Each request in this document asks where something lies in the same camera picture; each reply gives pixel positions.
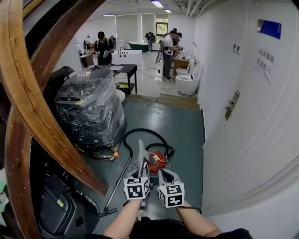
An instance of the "sink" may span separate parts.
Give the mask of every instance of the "sink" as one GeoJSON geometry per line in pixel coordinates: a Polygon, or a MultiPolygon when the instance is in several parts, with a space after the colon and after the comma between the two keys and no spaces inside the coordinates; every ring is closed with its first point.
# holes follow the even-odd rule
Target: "sink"
{"type": "Polygon", "coordinates": [[[113,64],[136,64],[142,65],[141,50],[115,50],[112,53],[113,64]]]}
{"type": "Polygon", "coordinates": [[[110,68],[112,70],[120,70],[121,68],[123,68],[123,65],[112,65],[110,68]]]}

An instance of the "wall sign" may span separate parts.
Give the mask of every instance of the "wall sign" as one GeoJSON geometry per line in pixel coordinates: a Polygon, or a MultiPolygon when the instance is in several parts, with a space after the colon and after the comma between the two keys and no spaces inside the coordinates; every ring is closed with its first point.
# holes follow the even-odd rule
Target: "wall sign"
{"type": "Polygon", "coordinates": [[[259,19],[257,22],[257,32],[280,39],[281,23],[259,19]]]}
{"type": "Polygon", "coordinates": [[[273,83],[276,69],[276,58],[273,52],[269,51],[266,47],[257,44],[256,53],[254,57],[253,67],[261,74],[263,74],[269,84],[273,83]]]}

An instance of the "door handle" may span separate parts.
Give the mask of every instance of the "door handle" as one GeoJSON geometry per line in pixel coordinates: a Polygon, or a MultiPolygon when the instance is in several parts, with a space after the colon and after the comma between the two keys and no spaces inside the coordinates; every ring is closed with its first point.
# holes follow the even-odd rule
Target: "door handle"
{"type": "Polygon", "coordinates": [[[228,101],[228,106],[226,106],[225,108],[227,109],[226,113],[225,113],[225,119],[226,121],[229,119],[234,107],[235,107],[235,104],[239,98],[239,91],[236,90],[235,93],[234,93],[234,96],[231,100],[228,101]]]}

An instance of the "wall outlet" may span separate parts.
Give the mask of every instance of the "wall outlet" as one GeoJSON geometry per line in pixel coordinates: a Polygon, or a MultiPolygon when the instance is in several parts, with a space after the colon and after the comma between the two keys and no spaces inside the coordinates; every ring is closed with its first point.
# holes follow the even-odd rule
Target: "wall outlet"
{"type": "Polygon", "coordinates": [[[238,55],[241,54],[241,46],[237,45],[236,51],[235,51],[238,55]]]}
{"type": "Polygon", "coordinates": [[[236,50],[237,50],[237,44],[234,44],[233,45],[233,52],[236,52],[236,50]]]}

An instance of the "black table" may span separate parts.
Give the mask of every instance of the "black table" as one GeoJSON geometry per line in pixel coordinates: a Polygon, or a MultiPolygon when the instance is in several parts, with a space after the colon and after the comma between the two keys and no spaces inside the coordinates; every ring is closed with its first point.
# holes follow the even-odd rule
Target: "black table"
{"type": "Polygon", "coordinates": [[[122,90],[125,93],[131,94],[131,91],[135,87],[135,93],[137,94],[137,65],[135,64],[112,64],[111,66],[123,66],[120,70],[114,70],[118,73],[126,73],[128,77],[128,82],[118,82],[116,88],[122,90]],[[130,82],[132,75],[135,76],[135,83],[130,82]],[[128,89],[121,88],[121,85],[128,85],[128,89]]]}

